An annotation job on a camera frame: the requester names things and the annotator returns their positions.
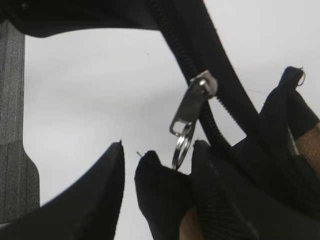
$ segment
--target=metal zipper pull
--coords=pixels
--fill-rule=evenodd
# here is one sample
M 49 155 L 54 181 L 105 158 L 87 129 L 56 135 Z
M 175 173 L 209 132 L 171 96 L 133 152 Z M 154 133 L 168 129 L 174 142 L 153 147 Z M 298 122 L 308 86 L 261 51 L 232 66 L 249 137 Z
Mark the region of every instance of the metal zipper pull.
M 208 70 L 190 80 L 190 85 L 170 125 L 170 133 L 179 137 L 173 154 L 173 169 L 178 170 L 184 161 L 201 109 L 208 99 L 216 95 L 217 90 L 218 82 Z M 182 131 L 175 130 L 177 123 L 184 124 Z

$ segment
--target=black fabric bag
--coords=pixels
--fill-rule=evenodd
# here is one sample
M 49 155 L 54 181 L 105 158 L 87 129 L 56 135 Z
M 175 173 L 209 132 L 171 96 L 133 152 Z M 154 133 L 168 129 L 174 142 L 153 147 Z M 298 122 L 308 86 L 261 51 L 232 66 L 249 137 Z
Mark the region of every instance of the black fabric bag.
M 304 72 L 287 68 L 258 114 L 202 0 L 0 0 L 3 19 L 35 37 L 86 28 L 160 30 L 189 86 L 204 72 L 216 80 L 215 96 L 247 137 L 231 147 L 204 101 L 198 119 L 209 145 L 196 142 L 190 176 L 161 166 L 154 152 L 141 159 L 136 191 L 154 239 L 192 239 L 180 229 L 190 209 L 201 229 L 195 239 L 320 237 L 319 119 L 295 90 Z M 112 191 L 120 193 L 121 188 L 114 185 Z M 113 201 L 111 195 L 102 196 L 95 196 L 97 203 Z M 120 207 L 119 196 L 114 203 Z M 89 228 L 115 225 L 93 217 L 97 220 Z M 24 223 L 18 221 L 0 235 L 9 238 L 16 234 L 9 230 Z

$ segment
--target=key ring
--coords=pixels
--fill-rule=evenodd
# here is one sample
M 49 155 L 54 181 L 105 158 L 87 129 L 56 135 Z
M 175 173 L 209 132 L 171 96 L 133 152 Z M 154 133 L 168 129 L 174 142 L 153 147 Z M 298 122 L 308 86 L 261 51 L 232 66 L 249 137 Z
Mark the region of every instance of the key ring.
M 217 90 L 218 82 L 208 70 L 190 80 L 189 87 L 169 128 L 170 133 L 178 137 L 172 159 L 172 168 L 174 170 L 178 170 L 186 157 L 194 136 L 196 122 L 204 103 L 213 98 Z M 175 129 L 176 123 L 185 124 L 182 132 Z
M 185 125 L 175 146 L 172 168 L 178 170 L 184 161 L 195 132 L 195 124 Z

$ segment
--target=zipper teeth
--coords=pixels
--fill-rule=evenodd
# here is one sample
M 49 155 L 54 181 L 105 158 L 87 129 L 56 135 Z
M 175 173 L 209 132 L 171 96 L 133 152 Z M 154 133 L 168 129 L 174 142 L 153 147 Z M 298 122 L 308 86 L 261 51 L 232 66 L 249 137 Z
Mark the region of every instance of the zipper teeth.
M 169 10 L 170 8 L 164 5 L 164 1 L 160 3 L 158 0 L 148 0 L 147 4 L 149 5 L 149 9 L 152 10 L 153 14 L 156 16 L 155 20 L 157 21 L 163 36 L 170 45 L 170 48 L 174 49 L 174 55 L 178 59 L 178 64 L 180 65 L 182 71 L 184 71 L 184 75 L 186 75 L 187 78 L 186 81 L 189 84 L 189 80 L 200 74 L 202 71 L 199 70 L 199 67 L 197 67 L 192 57 L 190 57 L 190 54 L 186 51 L 187 44 L 183 41 L 183 37 L 176 29 L 176 26 L 173 26 L 171 21 L 168 20 L 167 16 L 163 14 L 163 12 L 166 12 L 165 10 Z M 214 120 L 209 104 L 205 104 L 203 106 L 199 120 L 211 146 L 218 144 L 220 147 L 222 147 L 227 157 L 231 159 L 232 162 L 238 167 L 240 167 L 243 173 L 245 173 L 248 177 L 251 176 L 251 174 L 249 174 L 248 171 L 243 168 L 243 166 L 240 166 L 241 160 L 239 155 L 234 151 L 229 142 L 221 134 Z
M 153 13 L 157 16 L 155 20 L 158 22 L 166 41 L 170 42 L 172 45 L 170 48 L 174 48 L 174 54 L 182 60 L 184 68 L 183 70 L 188 71 L 187 75 L 189 79 L 186 81 L 189 84 L 190 79 L 200 74 L 201 71 L 196 67 L 196 64 L 182 46 L 181 42 L 183 42 L 183 40 L 182 36 L 179 34 L 179 31 L 175 29 L 175 27 L 163 14 L 165 11 L 163 11 L 162 8 L 165 8 L 165 6 L 161 7 L 159 1 L 157 0 L 149 0 L 148 4 L 150 9 L 152 9 L 154 11 Z

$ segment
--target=white background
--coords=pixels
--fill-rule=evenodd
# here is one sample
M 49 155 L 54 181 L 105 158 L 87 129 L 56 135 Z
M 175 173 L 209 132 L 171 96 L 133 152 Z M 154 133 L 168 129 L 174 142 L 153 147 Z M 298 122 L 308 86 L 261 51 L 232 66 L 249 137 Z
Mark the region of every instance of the white background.
M 320 114 L 320 3 L 317 0 L 207 0 L 212 20 L 258 110 L 287 66 L 304 67 L 299 92 Z M 26 38 L 24 147 L 40 174 L 43 205 L 122 140 L 125 190 L 116 240 L 151 240 L 136 198 L 140 157 L 156 150 L 171 165 L 169 125 L 187 86 L 157 31 L 95 29 Z M 245 135 L 220 104 L 211 106 L 231 144 Z M 197 126 L 194 139 L 205 139 Z M 181 171 L 191 168 L 190 154 Z

